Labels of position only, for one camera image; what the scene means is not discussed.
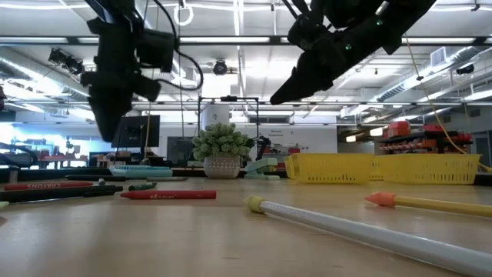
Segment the mint green stapler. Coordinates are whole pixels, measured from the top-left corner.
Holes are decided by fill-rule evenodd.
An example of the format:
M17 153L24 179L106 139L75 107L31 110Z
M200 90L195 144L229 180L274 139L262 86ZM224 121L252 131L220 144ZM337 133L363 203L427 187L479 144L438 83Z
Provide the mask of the mint green stapler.
M268 175L266 173L275 172L278 166L278 161L276 158L266 158L260 159L251 164L247 165L244 168L245 179L257 179L257 180L267 180L267 181L276 181L279 180L280 177L278 175Z

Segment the white pencil with yellow cap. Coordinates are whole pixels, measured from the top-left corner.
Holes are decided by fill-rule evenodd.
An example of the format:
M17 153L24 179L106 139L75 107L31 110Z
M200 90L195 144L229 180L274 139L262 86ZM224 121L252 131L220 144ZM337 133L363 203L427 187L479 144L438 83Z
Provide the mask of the white pencil with yellow cap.
M486 252L282 205L259 196L246 198L245 204L252 212L321 229L442 269L472 277L492 277L492 254Z

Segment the green crayon Madter print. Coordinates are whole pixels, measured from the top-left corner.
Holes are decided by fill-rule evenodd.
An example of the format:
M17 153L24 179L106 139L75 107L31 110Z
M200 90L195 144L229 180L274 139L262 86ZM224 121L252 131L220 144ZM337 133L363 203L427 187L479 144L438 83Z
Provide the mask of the green crayon Madter print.
M143 191L143 190L154 189L156 186L157 186L156 182L148 182L148 183L142 183L142 184L137 184L137 185L130 185L128 187L128 190L130 192L132 192L132 191Z

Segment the yellow pencil with orange cap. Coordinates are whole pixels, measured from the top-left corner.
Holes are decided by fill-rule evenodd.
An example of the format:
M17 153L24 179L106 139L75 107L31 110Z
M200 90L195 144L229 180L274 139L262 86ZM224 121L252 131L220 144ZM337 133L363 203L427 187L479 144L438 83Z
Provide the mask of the yellow pencil with orange cap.
M377 192L364 199L383 207L393 208L396 206L405 206L416 209L430 209L441 212L492 218L492 205L475 205L462 202L403 197L389 192Z

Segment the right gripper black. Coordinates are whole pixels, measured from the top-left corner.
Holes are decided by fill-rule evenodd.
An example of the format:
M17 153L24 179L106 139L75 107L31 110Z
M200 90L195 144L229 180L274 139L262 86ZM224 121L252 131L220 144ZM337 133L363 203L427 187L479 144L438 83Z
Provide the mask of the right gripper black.
M387 41L387 21L387 15L371 15L342 31L331 32L310 16L299 15L289 30L288 41L303 53L270 103L297 101L331 88L332 66L350 68L380 48Z

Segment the green plant in white pot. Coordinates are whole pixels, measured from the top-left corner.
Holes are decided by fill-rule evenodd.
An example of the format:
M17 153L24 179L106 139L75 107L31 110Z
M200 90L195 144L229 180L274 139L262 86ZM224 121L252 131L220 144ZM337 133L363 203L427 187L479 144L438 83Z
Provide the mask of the green plant in white pot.
M235 179L243 160L250 159L254 140L236 130L233 123L208 125L192 139L193 156L202 162L210 179Z

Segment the shelf with red boxes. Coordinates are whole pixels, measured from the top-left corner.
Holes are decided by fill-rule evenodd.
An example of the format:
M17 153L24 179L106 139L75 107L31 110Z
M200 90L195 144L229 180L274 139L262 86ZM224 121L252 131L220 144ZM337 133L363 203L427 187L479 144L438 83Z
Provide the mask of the shelf with red boxes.
M383 130L379 148L386 154L404 153L462 153L472 145L467 132L444 131L440 125L412 128L409 121L392 122Z

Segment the slim black pen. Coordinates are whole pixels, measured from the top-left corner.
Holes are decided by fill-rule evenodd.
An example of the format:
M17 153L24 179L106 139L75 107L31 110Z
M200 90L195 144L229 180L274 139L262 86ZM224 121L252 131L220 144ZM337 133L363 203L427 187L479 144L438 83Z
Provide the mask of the slim black pen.
M25 191L0 192L0 202L33 202L49 199L68 199L79 197L97 197L114 195L122 192L123 187L119 185L88 186L59 189L36 189Z

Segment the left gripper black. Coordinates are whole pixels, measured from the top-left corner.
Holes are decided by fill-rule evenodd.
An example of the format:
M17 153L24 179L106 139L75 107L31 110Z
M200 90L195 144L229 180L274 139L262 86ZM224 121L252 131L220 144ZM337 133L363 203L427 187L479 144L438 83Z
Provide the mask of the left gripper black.
M131 111L133 94L153 102L161 85L141 74L135 38L128 28L100 18L88 21L87 25L98 36L98 51L94 57L96 69L83 73L81 84L89 88L88 102L102 139L111 142L121 117Z

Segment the red crayon box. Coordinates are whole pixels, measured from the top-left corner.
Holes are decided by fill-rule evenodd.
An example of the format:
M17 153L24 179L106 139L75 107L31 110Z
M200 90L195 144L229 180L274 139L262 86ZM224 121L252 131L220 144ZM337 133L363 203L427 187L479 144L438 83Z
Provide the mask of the red crayon box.
M93 186L91 182L36 182L4 185L5 191L25 191L37 189L62 189Z

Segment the yellow plastic slotted bin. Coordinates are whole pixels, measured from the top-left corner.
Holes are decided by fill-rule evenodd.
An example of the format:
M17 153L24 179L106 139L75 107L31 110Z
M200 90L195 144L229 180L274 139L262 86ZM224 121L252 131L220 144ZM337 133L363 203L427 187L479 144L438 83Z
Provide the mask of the yellow plastic slotted bin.
M306 184L364 184L374 154L295 153L284 159L288 178Z
M471 185L477 154L396 154L377 157L385 182L411 185Z

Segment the black ceiling device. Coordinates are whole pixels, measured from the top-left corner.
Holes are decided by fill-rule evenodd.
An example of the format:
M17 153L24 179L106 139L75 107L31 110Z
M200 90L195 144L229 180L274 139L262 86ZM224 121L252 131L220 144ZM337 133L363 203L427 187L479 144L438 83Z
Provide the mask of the black ceiling device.
M85 67L81 59L69 55L60 48L51 49L48 61L54 65L61 66L71 75L80 75L85 72Z

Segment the red crayon Madter print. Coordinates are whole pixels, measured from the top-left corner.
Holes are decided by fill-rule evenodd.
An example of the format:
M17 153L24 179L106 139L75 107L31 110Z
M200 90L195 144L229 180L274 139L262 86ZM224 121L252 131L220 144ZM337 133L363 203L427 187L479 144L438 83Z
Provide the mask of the red crayon Madter print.
M121 197L134 200L147 199L215 199L215 190L149 190L121 193Z

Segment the black marker pen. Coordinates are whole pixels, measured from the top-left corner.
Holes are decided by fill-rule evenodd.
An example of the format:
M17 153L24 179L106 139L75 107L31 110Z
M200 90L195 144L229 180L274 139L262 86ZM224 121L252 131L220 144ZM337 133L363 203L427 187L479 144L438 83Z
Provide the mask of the black marker pen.
M112 182L125 182L128 180L124 176L113 176L113 175L66 175L67 180L72 181L112 181Z

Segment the black monitor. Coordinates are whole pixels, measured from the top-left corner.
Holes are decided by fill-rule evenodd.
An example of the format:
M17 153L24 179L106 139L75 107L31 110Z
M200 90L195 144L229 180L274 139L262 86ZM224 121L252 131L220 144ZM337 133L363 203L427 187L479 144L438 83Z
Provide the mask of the black monitor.
M132 116L121 118L111 142L112 148L158 147L160 116Z

